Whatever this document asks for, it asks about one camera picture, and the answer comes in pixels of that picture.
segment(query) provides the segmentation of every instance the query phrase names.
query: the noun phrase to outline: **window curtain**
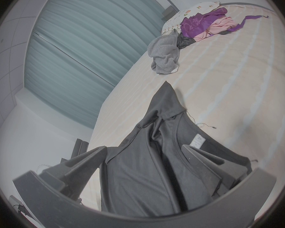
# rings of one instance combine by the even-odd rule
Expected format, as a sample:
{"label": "window curtain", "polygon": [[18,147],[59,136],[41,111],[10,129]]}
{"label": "window curtain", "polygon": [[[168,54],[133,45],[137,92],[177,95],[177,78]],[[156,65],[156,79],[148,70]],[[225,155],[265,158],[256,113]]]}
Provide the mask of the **window curtain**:
{"label": "window curtain", "polygon": [[34,26],[25,87],[94,128],[106,97],[161,35],[155,0],[49,0]]}

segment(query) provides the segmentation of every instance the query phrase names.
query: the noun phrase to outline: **white pillow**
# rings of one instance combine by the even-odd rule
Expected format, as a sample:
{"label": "white pillow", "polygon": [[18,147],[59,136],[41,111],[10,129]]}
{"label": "white pillow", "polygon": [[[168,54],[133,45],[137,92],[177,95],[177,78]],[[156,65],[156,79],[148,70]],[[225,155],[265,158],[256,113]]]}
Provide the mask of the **white pillow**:
{"label": "white pillow", "polygon": [[219,2],[201,2],[192,6],[191,8],[179,11],[163,25],[162,34],[173,30],[174,28],[180,29],[180,23],[183,21],[184,17],[189,18],[196,15],[197,13],[209,13],[212,10],[216,9],[218,6]]}

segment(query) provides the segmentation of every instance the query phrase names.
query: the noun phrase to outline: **white tag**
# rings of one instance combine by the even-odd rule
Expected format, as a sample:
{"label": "white tag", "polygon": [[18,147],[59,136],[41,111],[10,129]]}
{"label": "white tag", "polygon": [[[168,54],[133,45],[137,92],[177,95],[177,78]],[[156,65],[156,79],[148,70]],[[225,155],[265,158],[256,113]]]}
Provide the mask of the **white tag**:
{"label": "white tag", "polygon": [[206,141],[205,138],[203,138],[201,135],[197,134],[195,135],[194,139],[190,143],[191,146],[200,149],[203,143]]}

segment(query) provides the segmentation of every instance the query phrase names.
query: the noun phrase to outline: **bed sheet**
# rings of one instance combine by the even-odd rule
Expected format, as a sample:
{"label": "bed sheet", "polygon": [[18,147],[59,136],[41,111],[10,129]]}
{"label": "bed sheet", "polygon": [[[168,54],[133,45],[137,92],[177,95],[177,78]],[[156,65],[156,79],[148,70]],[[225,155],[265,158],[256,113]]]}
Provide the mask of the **bed sheet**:
{"label": "bed sheet", "polygon": [[[178,72],[158,75],[147,52],[133,65],[103,103],[88,147],[118,146],[143,118],[151,98],[168,81],[179,101],[212,138],[247,156],[285,181],[285,28],[273,11],[251,5],[228,5],[227,15],[240,23],[227,35],[215,35],[180,50]],[[99,172],[81,196],[83,204],[101,207]]]}

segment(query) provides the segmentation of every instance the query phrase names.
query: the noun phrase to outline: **purple cloth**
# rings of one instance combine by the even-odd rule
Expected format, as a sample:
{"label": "purple cloth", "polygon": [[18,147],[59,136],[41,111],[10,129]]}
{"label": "purple cloth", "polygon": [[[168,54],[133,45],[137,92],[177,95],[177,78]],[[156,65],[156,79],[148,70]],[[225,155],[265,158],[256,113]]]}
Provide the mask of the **purple cloth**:
{"label": "purple cloth", "polygon": [[[217,10],[211,11],[206,14],[200,14],[197,13],[194,16],[191,16],[190,18],[185,17],[181,23],[181,31],[184,36],[194,38],[195,36],[199,35],[200,33],[203,33],[214,21],[217,19],[224,17],[227,13],[226,8],[219,8]],[[258,19],[260,17],[265,17],[262,15],[248,15],[246,16],[241,24],[238,24],[234,28],[228,29],[228,31],[234,32],[238,29],[243,28],[245,21],[247,19]]]}

